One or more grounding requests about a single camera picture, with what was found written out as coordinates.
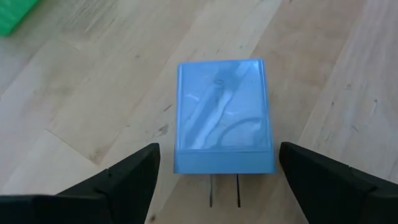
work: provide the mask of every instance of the green plastic item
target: green plastic item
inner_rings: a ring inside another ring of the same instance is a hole
[[[5,36],[39,0],[0,0],[0,35]]]

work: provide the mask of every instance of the metal prong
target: metal prong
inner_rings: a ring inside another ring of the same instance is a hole
[[[239,191],[239,175],[236,174],[236,191],[238,193],[238,208],[241,207],[241,193]]]
[[[213,206],[213,174],[210,174],[210,208]]]

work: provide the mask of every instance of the green object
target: green object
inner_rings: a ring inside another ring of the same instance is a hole
[[[8,35],[39,0],[0,0],[0,35]]]

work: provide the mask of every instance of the wooden floor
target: wooden floor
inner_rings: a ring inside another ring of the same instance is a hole
[[[173,174],[176,66],[266,60],[295,142],[398,183],[398,1],[43,0],[0,39],[0,193],[55,194],[159,142],[149,223],[306,223],[283,171]]]

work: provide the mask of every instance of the light wood surface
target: light wood surface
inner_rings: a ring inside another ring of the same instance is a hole
[[[172,173],[175,71],[266,60],[276,155],[292,141],[398,183],[395,0],[43,0],[0,39],[0,193],[55,194],[150,142],[149,223],[306,223],[280,167]]]

